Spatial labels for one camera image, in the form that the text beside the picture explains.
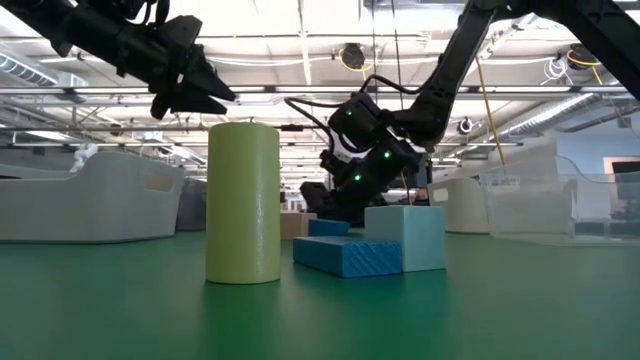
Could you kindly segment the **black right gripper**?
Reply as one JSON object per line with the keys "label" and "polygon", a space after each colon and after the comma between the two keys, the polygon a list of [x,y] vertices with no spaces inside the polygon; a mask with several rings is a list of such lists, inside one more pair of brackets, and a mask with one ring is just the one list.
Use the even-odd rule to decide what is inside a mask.
{"label": "black right gripper", "polygon": [[321,167],[333,176],[334,188],[321,182],[303,182],[300,192],[310,212],[330,212],[331,218],[363,226],[365,208],[405,169],[418,171],[421,155],[406,140],[389,140],[374,145],[363,158],[348,163],[332,151],[320,155]]}

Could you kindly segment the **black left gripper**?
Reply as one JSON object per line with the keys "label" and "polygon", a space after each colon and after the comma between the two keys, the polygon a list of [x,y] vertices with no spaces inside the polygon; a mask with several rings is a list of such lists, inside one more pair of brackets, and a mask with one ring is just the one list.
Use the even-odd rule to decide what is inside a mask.
{"label": "black left gripper", "polygon": [[116,73],[148,84],[153,118],[162,120],[167,112],[224,115],[227,108],[209,95],[236,99],[195,43],[201,27],[198,18],[181,15],[155,28],[125,27],[116,37]]}

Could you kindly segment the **blue cylinder block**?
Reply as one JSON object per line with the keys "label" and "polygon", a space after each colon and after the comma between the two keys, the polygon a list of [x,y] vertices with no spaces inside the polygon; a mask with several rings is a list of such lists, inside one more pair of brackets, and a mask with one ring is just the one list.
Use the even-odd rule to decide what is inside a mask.
{"label": "blue cylinder block", "polygon": [[344,221],[318,218],[308,221],[308,235],[310,237],[344,237],[349,234],[350,228],[350,224]]}

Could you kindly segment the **short tan block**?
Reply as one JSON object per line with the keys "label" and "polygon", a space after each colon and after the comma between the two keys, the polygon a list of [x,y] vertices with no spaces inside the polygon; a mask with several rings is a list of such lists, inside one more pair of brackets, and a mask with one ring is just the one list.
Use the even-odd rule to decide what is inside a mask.
{"label": "short tan block", "polygon": [[285,241],[307,236],[309,234],[309,221],[316,218],[317,215],[315,213],[282,212],[280,214],[281,239]]}

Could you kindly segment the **yellow cylinder block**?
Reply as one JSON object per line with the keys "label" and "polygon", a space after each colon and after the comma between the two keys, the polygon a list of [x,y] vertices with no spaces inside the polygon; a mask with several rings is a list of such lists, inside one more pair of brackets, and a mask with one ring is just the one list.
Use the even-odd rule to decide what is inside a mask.
{"label": "yellow cylinder block", "polygon": [[257,123],[212,127],[208,139],[206,280],[280,278],[279,132]]}

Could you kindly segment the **blue rectangular block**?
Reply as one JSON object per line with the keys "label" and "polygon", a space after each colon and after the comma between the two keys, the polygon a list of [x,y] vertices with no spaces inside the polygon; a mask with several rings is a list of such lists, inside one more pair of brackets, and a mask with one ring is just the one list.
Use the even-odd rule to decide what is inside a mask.
{"label": "blue rectangular block", "polygon": [[387,276],[402,272],[399,242],[362,237],[298,237],[293,240],[293,260],[340,278]]}

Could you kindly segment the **mint cube block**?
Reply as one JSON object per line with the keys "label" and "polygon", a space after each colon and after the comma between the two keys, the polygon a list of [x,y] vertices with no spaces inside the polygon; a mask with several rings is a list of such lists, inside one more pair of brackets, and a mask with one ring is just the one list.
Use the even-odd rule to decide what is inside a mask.
{"label": "mint cube block", "polygon": [[446,268],[444,209],[432,206],[384,206],[365,209],[365,237],[398,241],[404,272]]}

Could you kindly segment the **white plastic bin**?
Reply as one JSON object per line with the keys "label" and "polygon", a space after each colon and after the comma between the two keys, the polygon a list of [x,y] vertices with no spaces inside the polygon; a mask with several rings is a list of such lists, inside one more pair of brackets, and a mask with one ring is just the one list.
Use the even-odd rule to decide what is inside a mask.
{"label": "white plastic bin", "polygon": [[453,178],[427,186],[431,206],[445,213],[445,230],[453,233],[488,234],[484,190],[474,178]]}

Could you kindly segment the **white crumpled cloth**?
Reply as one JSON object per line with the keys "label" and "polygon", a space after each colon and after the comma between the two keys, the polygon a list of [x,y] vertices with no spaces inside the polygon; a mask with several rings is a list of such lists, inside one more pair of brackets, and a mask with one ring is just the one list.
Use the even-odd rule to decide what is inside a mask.
{"label": "white crumpled cloth", "polygon": [[95,143],[81,144],[74,152],[74,163],[70,169],[71,173],[79,172],[87,162],[87,160],[95,155],[99,147]]}

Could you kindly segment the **clear plastic bin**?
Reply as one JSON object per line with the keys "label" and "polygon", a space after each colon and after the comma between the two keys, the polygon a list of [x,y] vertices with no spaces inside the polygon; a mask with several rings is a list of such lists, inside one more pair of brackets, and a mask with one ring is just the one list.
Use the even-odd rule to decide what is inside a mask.
{"label": "clear plastic bin", "polygon": [[172,236],[182,168],[99,152],[76,173],[0,180],[0,242],[119,243]]}
{"label": "clear plastic bin", "polygon": [[489,233],[548,244],[640,244],[640,171],[585,174],[537,157],[479,175]]}

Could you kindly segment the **silver ventilation duct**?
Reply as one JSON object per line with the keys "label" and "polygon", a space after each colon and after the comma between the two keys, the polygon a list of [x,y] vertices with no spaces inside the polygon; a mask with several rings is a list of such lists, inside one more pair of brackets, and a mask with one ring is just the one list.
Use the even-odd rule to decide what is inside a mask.
{"label": "silver ventilation duct", "polygon": [[0,51],[0,74],[7,74],[38,87],[87,87],[89,82],[70,72],[40,65],[21,55]]}
{"label": "silver ventilation duct", "polygon": [[562,98],[545,102],[542,105],[526,111],[505,122],[497,129],[499,138],[525,130],[531,130],[537,126],[545,125],[569,114],[581,107],[589,106],[595,101],[636,99],[624,86],[620,84],[605,84],[596,86],[572,86],[568,91],[561,93]]}

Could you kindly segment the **dark wall screen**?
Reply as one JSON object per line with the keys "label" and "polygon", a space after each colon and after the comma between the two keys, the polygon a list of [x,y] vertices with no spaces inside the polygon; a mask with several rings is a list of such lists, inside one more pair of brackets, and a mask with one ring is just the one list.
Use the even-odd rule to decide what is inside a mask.
{"label": "dark wall screen", "polygon": [[604,157],[608,180],[619,201],[640,199],[640,157]]}

